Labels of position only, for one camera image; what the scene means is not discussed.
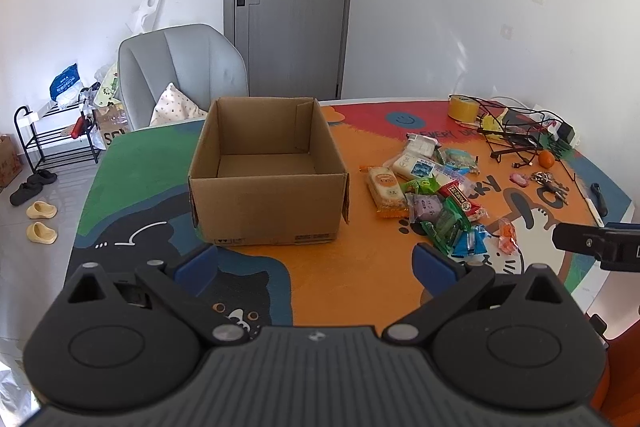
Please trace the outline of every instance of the painted tabletop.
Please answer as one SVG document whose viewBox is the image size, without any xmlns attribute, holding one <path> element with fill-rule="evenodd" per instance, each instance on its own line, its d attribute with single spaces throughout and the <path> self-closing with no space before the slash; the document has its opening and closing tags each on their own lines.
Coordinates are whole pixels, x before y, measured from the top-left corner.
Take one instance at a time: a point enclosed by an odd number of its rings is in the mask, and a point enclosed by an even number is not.
<svg viewBox="0 0 640 427">
<path fill-rule="evenodd" d="M 485 206 L 488 229 L 507 217 L 522 253 L 505 256 L 486 240 L 480 259 L 499 273 L 520 273 L 546 263 L 585 310 L 606 278 L 593 258 L 558 251 L 551 235 L 560 221 L 593 225 L 570 174 L 556 162 L 551 171 L 565 189 L 566 204 L 530 184 L 509 181 L 512 159 L 489 157 L 484 138 L 447 117 L 447 102 L 384 102 L 326 105 L 325 118 L 351 175 L 350 223 L 323 245 L 218 248 L 218 267 L 199 294 L 215 311 L 252 331 L 261 325 L 375 325 L 389 323 L 430 298 L 412 273 L 412 248 L 424 241 L 404 219 L 380 219 L 367 192 L 361 165 L 380 165 L 397 155 L 406 133 L 422 132 L 444 146 L 479 157 L 480 174 L 471 198 Z M 202 121 L 148 128 L 114 140 L 87 197 L 67 274 L 86 261 L 107 271 L 132 271 L 147 259 L 175 261 L 203 242 L 191 224 L 187 172 Z M 566 159 L 568 171 L 606 196 L 609 221 L 622 221 L 631 201 L 580 153 Z M 534 165 L 518 172 L 540 170 Z"/>
</svg>

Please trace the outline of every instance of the green wrapper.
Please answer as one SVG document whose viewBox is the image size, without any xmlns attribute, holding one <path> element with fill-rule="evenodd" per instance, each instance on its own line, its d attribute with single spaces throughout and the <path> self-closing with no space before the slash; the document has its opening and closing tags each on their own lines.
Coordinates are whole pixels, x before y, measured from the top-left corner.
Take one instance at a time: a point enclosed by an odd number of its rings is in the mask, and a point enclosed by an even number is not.
<svg viewBox="0 0 640 427">
<path fill-rule="evenodd" d="M 433 241 L 434 246 L 444 255 L 451 255 L 460 235 L 463 232 L 469 232 L 472 228 L 453 198 L 447 198 L 444 201 L 442 212 L 434 224 L 422 221 L 420 225 Z"/>
<path fill-rule="evenodd" d="M 423 194 L 425 196 L 431 196 L 437 194 L 440 190 L 440 184 L 436 181 L 435 176 L 427 176 L 426 178 L 419 178 L 410 182 L 400 185 L 402 192 L 412 192 L 414 194 Z"/>
</svg>

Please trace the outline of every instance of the packing tape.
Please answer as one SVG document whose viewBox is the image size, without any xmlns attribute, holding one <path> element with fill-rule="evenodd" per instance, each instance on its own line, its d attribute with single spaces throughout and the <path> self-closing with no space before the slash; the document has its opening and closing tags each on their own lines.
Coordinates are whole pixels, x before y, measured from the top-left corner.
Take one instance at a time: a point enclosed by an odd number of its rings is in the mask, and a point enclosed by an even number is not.
<svg viewBox="0 0 640 427">
<path fill-rule="evenodd" d="M 449 99 L 449 116 L 464 123 L 474 123 L 478 117 L 480 104 L 476 100 L 452 94 Z"/>
</svg>

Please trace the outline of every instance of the shoe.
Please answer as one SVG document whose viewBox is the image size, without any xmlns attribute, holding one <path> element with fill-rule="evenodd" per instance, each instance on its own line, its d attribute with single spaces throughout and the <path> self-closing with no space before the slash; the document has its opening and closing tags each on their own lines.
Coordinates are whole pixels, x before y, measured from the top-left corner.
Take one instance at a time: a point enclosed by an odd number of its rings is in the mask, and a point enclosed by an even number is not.
<svg viewBox="0 0 640 427">
<path fill-rule="evenodd" d="M 42 183 L 43 185 L 49 185 L 58 179 L 58 175 L 55 172 L 49 172 L 47 169 L 42 169 L 32 174 L 27 178 L 28 183 Z"/>
<path fill-rule="evenodd" d="M 37 196 L 42 192 L 42 183 L 21 183 L 11 196 L 9 196 L 9 202 L 13 206 L 19 206 L 25 201 L 29 201 L 34 196 Z"/>
<path fill-rule="evenodd" d="M 41 222 L 36 221 L 27 227 L 27 239 L 34 243 L 50 245 L 58 238 L 58 232 L 49 227 L 45 227 Z"/>
<path fill-rule="evenodd" d="M 51 219 L 56 215 L 58 209 L 52 204 L 45 201 L 34 201 L 29 208 L 27 208 L 27 216 L 31 219 Z"/>
</svg>

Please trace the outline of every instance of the yellow slipper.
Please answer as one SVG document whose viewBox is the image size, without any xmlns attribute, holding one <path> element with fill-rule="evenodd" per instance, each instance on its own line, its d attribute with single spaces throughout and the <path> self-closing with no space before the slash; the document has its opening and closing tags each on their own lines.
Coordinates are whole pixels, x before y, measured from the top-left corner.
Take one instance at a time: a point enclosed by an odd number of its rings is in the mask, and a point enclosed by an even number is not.
<svg viewBox="0 0 640 427">
<path fill-rule="evenodd" d="M 41 222 L 36 221 L 27 227 L 27 239 L 34 243 L 50 245 L 58 238 L 58 232 L 49 227 L 45 227 Z"/>
<path fill-rule="evenodd" d="M 58 209 L 45 201 L 36 201 L 27 208 L 27 216 L 31 219 L 50 219 L 56 215 Z"/>
</svg>

